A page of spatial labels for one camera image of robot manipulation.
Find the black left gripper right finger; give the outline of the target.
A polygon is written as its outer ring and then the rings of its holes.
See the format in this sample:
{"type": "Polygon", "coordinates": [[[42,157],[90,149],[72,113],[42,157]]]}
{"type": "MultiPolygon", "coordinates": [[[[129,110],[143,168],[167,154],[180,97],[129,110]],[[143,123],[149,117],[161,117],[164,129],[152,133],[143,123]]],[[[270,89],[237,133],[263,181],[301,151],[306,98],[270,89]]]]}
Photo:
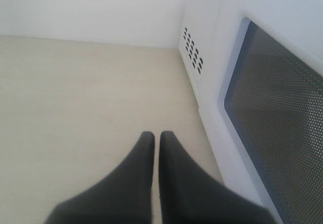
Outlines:
{"type": "Polygon", "coordinates": [[[265,208],[205,172],[172,131],[160,135],[158,183],[163,223],[274,223],[265,208]]]}

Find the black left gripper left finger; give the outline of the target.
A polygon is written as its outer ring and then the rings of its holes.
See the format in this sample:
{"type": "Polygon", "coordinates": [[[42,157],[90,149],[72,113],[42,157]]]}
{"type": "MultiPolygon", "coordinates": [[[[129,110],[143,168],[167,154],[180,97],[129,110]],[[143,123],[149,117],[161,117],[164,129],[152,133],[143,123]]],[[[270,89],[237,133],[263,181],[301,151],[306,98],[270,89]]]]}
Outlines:
{"type": "Polygon", "coordinates": [[[58,204],[45,223],[151,223],[154,151],[154,134],[142,132],[109,175],[58,204]]]}

